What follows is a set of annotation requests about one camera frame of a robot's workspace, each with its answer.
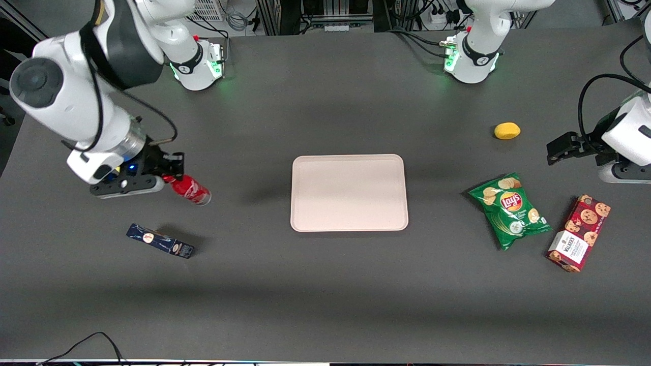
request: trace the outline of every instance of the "power strip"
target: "power strip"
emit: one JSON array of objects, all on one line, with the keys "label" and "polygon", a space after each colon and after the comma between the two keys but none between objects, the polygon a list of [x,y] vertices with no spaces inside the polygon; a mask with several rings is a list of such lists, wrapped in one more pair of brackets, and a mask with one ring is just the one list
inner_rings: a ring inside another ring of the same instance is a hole
[{"label": "power strip", "polygon": [[443,14],[432,14],[430,13],[430,23],[432,25],[445,25],[447,24],[447,19],[445,13]]}]

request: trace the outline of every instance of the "small rectangular box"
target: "small rectangular box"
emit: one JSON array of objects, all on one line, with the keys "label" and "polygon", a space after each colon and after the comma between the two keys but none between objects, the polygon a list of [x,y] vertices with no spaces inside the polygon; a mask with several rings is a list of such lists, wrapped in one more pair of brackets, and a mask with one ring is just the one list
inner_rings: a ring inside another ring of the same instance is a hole
[{"label": "small rectangular box", "polygon": [[186,259],[190,258],[192,251],[195,249],[195,247],[183,243],[180,240],[163,235],[158,231],[147,229],[136,223],[131,224],[129,230],[126,232],[126,236],[139,242],[147,243],[171,255]]},{"label": "small rectangular box", "polygon": [[547,251],[547,257],[567,272],[580,272],[610,213],[610,206],[581,195]]}]

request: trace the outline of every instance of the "cookie image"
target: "cookie image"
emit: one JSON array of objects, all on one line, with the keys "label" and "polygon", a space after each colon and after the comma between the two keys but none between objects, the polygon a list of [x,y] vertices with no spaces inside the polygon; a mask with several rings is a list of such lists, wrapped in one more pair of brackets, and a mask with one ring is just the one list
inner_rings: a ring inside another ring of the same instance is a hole
[{"label": "cookie image", "polygon": [[502,188],[503,190],[508,190],[510,188],[513,188],[513,178],[504,178],[497,182],[497,186]]},{"label": "cookie image", "polygon": [[499,193],[497,188],[487,187],[484,189],[484,197],[495,197]]},{"label": "cookie image", "polygon": [[577,268],[576,266],[570,266],[569,264],[564,264],[563,269],[566,270],[567,272],[580,272],[581,270]]},{"label": "cookie image", "polygon": [[536,210],[535,208],[530,209],[527,216],[529,217],[529,221],[531,222],[538,222],[538,220],[540,219],[540,214],[538,213],[538,210]]},{"label": "cookie image", "polygon": [[560,262],[561,261],[561,254],[559,252],[553,250],[549,254],[549,259],[553,260],[554,262]]},{"label": "cookie image", "polygon": [[495,203],[495,196],[490,196],[490,197],[484,196],[484,203],[486,204],[486,206],[490,206],[491,204]]},{"label": "cookie image", "polygon": [[592,204],[593,198],[588,196],[588,195],[582,195],[579,197],[579,201],[585,203],[585,204]]},{"label": "cookie image", "polygon": [[589,231],[583,235],[583,239],[585,240],[586,243],[588,243],[589,246],[593,246],[594,242],[597,240],[597,236],[599,236],[599,234],[597,234],[596,232]]},{"label": "cookie image", "polygon": [[581,220],[583,222],[592,225],[593,223],[597,223],[597,214],[592,211],[592,210],[583,210],[581,211]]},{"label": "cookie image", "polygon": [[607,217],[610,213],[610,206],[605,203],[599,202],[594,206],[594,210],[597,211],[597,214],[602,217]]},{"label": "cookie image", "polygon": [[574,225],[572,220],[569,220],[568,222],[565,223],[565,230],[570,231],[570,232],[579,232],[581,228],[578,227],[577,225]]}]

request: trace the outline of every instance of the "yellow object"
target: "yellow object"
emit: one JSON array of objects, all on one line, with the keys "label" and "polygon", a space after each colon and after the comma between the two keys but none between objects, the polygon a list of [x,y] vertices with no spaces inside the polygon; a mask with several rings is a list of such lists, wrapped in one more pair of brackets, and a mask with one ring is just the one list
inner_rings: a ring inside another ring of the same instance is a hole
[{"label": "yellow object", "polygon": [[500,123],[495,127],[495,137],[500,140],[510,140],[520,134],[520,127],[513,122]]}]

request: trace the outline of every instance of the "coca-cola bottle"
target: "coca-cola bottle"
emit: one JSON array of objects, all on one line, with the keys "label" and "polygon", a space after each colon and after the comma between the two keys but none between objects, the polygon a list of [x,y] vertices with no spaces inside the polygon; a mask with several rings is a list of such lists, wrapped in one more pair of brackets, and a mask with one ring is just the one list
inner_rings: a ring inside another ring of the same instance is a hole
[{"label": "coca-cola bottle", "polygon": [[191,176],[184,174],[183,180],[178,180],[171,175],[163,175],[163,180],[172,186],[179,196],[189,199],[197,206],[205,206],[210,202],[212,194],[208,188],[202,186]]}]

